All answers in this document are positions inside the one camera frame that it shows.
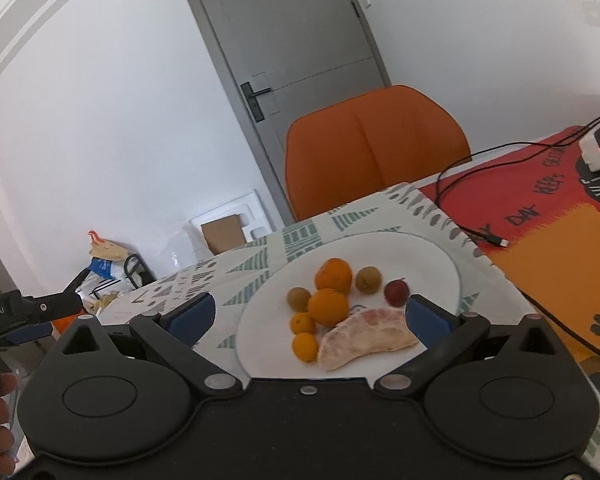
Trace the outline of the peeled pomelo segment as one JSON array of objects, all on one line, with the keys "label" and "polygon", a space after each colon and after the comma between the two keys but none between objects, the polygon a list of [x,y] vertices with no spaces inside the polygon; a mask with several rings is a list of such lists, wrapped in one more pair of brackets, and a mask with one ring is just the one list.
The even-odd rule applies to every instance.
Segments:
[{"label": "peeled pomelo segment", "polygon": [[411,348],[418,344],[408,329],[405,313],[397,308],[363,309],[324,335],[317,364],[331,372],[373,353]]}]

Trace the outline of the small tangerine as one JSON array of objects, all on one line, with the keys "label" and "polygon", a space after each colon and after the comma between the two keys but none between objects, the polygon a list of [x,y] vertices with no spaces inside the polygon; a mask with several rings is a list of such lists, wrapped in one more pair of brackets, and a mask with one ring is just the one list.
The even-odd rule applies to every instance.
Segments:
[{"label": "small tangerine", "polygon": [[314,319],[308,312],[295,313],[289,320],[289,328],[294,335],[316,332]]},{"label": "small tangerine", "polygon": [[313,334],[298,333],[291,343],[291,350],[301,362],[312,363],[317,359],[320,345]]}]

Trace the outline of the brown cardboard piece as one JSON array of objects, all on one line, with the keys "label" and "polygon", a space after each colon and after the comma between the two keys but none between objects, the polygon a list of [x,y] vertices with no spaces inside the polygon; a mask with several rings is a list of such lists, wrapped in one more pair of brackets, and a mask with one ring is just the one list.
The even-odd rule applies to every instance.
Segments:
[{"label": "brown cardboard piece", "polygon": [[219,255],[246,244],[245,235],[242,232],[242,222],[238,214],[203,223],[200,227],[204,241],[213,255]]}]

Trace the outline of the patterned white tablecloth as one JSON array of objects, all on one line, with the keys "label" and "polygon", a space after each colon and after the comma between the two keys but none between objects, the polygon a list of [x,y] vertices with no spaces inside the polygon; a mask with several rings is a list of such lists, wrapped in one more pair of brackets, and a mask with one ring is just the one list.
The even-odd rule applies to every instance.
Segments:
[{"label": "patterned white tablecloth", "polygon": [[442,210],[410,184],[288,226],[241,248],[202,260],[114,300],[105,325],[148,312],[166,314],[199,294],[215,301],[215,322],[195,351],[241,380],[317,378],[322,371],[291,353],[286,295],[313,289],[330,258],[353,271],[376,266],[385,280],[405,278],[453,314],[476,311],[498,324],[531,312],[514,284]]}]

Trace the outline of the grey door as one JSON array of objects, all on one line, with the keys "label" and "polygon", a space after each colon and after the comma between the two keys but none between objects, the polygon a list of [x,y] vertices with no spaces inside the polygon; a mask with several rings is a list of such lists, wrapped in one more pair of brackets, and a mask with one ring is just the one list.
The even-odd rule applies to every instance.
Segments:
[{"label": "grey door", "polygon": [[[283,222],[286,136],[299,117],[387,87],[390,78],[358,0],[187,0],[238,124]],[[255,122],[240,85],[271,87]]]}]

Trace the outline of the orange chair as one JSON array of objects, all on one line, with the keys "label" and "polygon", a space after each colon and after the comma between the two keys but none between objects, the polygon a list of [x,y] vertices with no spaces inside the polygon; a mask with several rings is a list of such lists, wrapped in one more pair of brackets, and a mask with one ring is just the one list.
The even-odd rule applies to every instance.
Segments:
[{"label": "orange chair", "polygon": [[397,84],[295,120],[286,139],[286,191],[294,218],[304,220],[469,156],[458,122]]}]

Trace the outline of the white power adapter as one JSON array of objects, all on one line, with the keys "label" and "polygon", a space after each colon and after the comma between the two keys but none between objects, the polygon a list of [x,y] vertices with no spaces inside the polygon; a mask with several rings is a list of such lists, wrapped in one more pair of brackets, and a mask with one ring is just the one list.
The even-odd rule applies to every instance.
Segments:
[{"label": "white power adapter", "polygon": [[579,148],[588,169],[592,172],[600,171],[600,126],[588,132],[579,141]]}]

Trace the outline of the red plum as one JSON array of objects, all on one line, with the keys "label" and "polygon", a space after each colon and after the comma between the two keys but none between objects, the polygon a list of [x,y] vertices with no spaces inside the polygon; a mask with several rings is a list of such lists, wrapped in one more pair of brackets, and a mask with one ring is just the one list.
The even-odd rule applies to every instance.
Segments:
[{"label": "red plum", "polygon": [[384,288],[387,304],[394,308],[403,308],[410,296],[410,288],[404,278],[390,281]]}]

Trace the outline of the white foam packaging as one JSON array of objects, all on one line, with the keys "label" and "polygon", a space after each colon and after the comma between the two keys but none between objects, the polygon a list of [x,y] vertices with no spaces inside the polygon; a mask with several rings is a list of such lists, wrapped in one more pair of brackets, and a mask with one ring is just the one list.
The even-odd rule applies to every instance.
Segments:
[{"label": "white foam packaging", "polygon": [[222,254],[272,233],[256,191],[198,214],[189,220],[187,229],[197,260]]}]

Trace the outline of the white ceramic bowl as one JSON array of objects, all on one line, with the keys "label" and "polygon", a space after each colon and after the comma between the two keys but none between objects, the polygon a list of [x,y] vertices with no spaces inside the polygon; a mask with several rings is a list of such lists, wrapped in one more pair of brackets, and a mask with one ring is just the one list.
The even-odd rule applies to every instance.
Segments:
[{"label": "white ceramic bowl", "polygon": [[375,380],[426,349],[406,324],[420,295],[454,313],[460,274],[421,237],[353,235],[287,264],[249,300],[238,324],[252,378]]}]

